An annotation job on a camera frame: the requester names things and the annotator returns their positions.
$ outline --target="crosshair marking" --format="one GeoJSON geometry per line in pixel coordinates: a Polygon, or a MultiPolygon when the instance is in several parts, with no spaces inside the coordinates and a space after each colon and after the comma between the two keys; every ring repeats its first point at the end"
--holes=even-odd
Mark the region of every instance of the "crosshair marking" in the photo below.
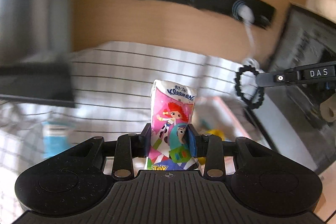
{"type": "Polygon", "coordinates": [[[174,176],[174,175],[173,175],[172,173],[167,173],[167,174],[165,174],[165,177],[166,177],[166,178],[169,178],[169,179],[172,178],[173,176],[174,176]]]}

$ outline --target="white checkered cloth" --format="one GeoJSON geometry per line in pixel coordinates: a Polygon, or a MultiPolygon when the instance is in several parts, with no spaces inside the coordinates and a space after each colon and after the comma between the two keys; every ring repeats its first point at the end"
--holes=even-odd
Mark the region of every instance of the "white checkered cloth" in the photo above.
{"type": "MultiPolygon", "coordinates": [[[[234,78],[239,67],[222,58],[132,42],[108,42],[74,53],[77,108],[0,105],[0,223],[12,223],[22,213],[14,184],[20,173],[42,160],[42,121],[62,118],[74,122],[76,130],[69,136],[72,144],[97,135],[116,140],[125,133],[140,133],[150,122],[155,79],[191,86],[199,96],[237,100],[234,78]]],[[[253,95],[254,77],[243,75],[241,81],[243,91],[253,95]]]]}

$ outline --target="wooden wall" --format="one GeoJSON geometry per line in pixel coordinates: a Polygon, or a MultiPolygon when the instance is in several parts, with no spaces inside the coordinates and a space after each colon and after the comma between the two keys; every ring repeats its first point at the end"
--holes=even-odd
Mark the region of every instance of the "wooden wall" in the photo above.
{"type": "MultiPolygon", "coordinates": [[[[289,2],[263,0],[276,8],[270,29],[253,27],[257,59],[272,53],[289,2]]],[[[240,62],[249,52],[243,24],[186,5],[156,0],[73,0],[73,48],[117,40],[173,47],[240,62]]]]}

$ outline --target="pink packaging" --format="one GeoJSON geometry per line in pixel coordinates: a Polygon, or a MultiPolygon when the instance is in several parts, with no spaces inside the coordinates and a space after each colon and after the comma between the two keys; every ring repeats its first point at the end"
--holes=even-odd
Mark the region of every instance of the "pink packaging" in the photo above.
{"type": "Polygon", "coordinates": [[[191,122],[196,91],[174,82],[155,80],[151,92],[151,149],[147,170],[194,170],[199,167],[191,157],[183,136],[191,122]]]}

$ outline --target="blue and white package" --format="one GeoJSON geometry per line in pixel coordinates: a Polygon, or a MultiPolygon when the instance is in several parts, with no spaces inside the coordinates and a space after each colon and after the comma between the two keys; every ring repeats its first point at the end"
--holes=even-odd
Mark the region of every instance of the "blue and white package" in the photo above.
{"type": "Polygon", "coordinates": [[[44,158],[53,157],[71,147],[68,135],[75,126],[71,123],[60,121],[46,121],[43,125],[44,158]]]}

